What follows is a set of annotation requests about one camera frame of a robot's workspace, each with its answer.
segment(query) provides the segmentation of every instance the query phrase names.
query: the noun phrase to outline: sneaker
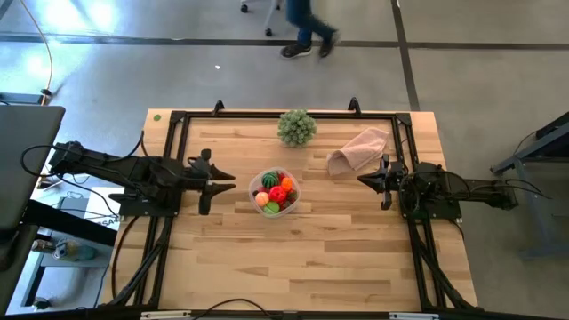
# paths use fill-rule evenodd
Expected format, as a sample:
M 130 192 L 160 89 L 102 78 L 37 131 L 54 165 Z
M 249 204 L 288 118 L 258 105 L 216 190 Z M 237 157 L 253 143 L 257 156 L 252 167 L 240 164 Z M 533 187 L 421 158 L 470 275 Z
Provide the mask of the sneaker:
M 287 45 L 281 50 L 281 57 L 285 59 L 292 59 L 296 57 L 307 56 L 312 52 L 312 46 L 303 47 L 300 44 Z
M 322 45 L 320 46 L 320 51 L 318 52 L 320 58 L 326 58 L 328 55 L 330 55 L 336 44 L 339 43 L 340 43 L 340 34 L 338 33 L 338 31 L 334 31 L 334 33 L 332 34 L 332 39 L 330 39 L 330 41 L 322 42 Z

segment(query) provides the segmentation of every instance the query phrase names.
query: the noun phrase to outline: butcher block tabletop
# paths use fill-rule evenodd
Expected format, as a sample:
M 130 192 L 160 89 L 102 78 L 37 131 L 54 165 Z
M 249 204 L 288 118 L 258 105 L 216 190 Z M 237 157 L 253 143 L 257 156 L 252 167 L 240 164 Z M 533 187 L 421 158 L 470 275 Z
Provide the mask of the butcher block tabletop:
M 171 112 L 148 111 L 144 140 L 150 155 L 163 154 Z M 434 114 L 411 116 L 419 160 L 445 166 Z M 247 298 L 268 310 L 420 310 L 397 193 L 391 208 L 382 211 L 381 195 L 357 181 L 357 175 L 377 170 L 379 160 L 334 177 L 326 170 L 329 153 L 365 128 L 391 132 L 390 121 L 317 119 L 317 134 L 306 148 L 284 147 L 276 136 L 277 121 L 191 119 L 185 157 L 211 149 L 211 163 L 234 175 L 236 188 L 215 196 L 208 216 L 197 213 L 197 192 L 184 193 L 173 223 L 159 307 L 207 309 L 223 300 Z M 174 141 L 179 137 L 180 128 Z M 405 137 L 402 129 L 401 139 Z M 395 159 L 391 135 L 384 152 Z M 406 143 L 404 152 L 408 155 Z M 409 157 L 406 163 L 410 166 Z M 254 210 L 248 187 L 259 172 L 274 166 L 297 179 L 301 199 L 292 213 L 268 219 Z M 128 221 L 121 223 L 116 243 Z M 140 265 L 148 223 L 149 218 L 140 217 L 125 237 L 116 264 L 118 291 Z M 441 268 L 465 300 L 476 304 L 461 233 L 445 220 L 433 220 L 433 232 Z M 148 274 L 145 300 L 154 272 L 152 268 Z M 100 303 L 111 300 L 109 274 Z M 426 278 L 435 301 L 429 272 Z M 219 309 L 254 306 L 236 302 Z

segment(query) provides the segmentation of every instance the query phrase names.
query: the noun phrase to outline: concrete floor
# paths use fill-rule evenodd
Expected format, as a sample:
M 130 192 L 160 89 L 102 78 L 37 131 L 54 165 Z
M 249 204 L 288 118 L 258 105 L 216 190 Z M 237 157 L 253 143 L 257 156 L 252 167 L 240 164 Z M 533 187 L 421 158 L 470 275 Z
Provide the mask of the concrete floor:
M 408 41 L 569 43 L 569 2 L 563 0 L 399 3 Z M 237 0 L 28 0 L 28 5 L 43 30 L 53 34 L 204 39 L 264 39 L 268 9 L 263 1 L 242 14 Z M 397 40 L 389 0 L 316 0 L 314 10 L 335 24 L 344 40 Z M 275 39 L 294 38 L 282 12 L 273 29 Z M 0 19 L 0 35 L 35 33 L 14 1 Z M 273 46 L 51 46 L 57 92 L 52 105 L 67 109 L 58 140 L 80 140 L 109 153 L 130 149 L 148 108 L 212 108 L 223 100 L 227 108 L 340 109 L 357 96 L 367 110 L 410 109 L 398 49 L 342 47 L 322 61 L 314 56 L 284 61 Z M 569 109 L 569 51 L 410 50 L 410 56 L 421 110 L 436 113 L 447 167 L 465 177 L 490 179 L 488 168 L 510 156 L 527 133 Z M 38 92 L 47 66 L 42 44 L 0 43 L 0 91 Z M 563 166 L 555 170 L 567 172 Z M 546 192 L 564 196 L 551 189 L 551 173 L 542 168 L 533 173 Z M 556 186 L 566 195 L 567 180 Z M 569 318 L 569 262 L 517 256 L 535 240 L 524 202 L 511 212 L 461 207 L 480 306 Z M 556 223 L 563 227 L 566 218 Z M 102 271 L 86 283 L 98 287 Z

